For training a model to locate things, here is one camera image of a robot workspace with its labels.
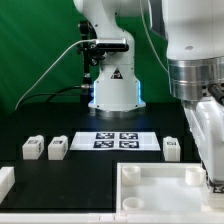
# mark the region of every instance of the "small white block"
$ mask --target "small white block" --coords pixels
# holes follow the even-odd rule
[[[44,137],[38,135],[36,137],[30,137],[23,145],[23,159],[36,160],[40,157],[44,151]]]
[[[165,161],[180,161],[180,145],[177,138],[166,137],[163,139],[163,153]]]
[[[3,167],[0,170],[0,204],[15,183],[14,167]]]
[[[55,137],[48,146],[49,160],[63,160],[68,151],[68,138],[66,136]]]

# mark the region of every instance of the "black tabletop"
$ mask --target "black tabletop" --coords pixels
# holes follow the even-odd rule
[[[77,131],[155,132],[159,151],[68,151],[63,161],[49,161],[47,146],[65,135],[69,145]],[[36,161],[22,159],[22,145],[42,135],[45,150]],[[105,119],[90,115],[79,103],[33,103],[0,124],[0,168],[15,167],[16,183],[0,212],[115,212],[118,162],[164,162],[162,140],[178,138],[181,162],[199,161],[183,108],[151,103],[140,116]]]

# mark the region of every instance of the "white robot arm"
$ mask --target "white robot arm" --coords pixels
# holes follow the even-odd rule
[[[171,94],[183,102],[210,189],[224,193],[224,1],[162,3]]]
[[[79,12],[96,31],[98,40],[93,47],[113,48],[117,44],[128,47],[126,52],[105,50],[100,75],[94,83],[94,99],[89,103],[92,113],[105,117],[127,117],[145,107],[141,100],[140,82],[134,74],[134,38],[119,28],[115,21],[122,8],[126,9],[126,15],[140,13],[136,2],[139,3],[136,0],[74,0]]]

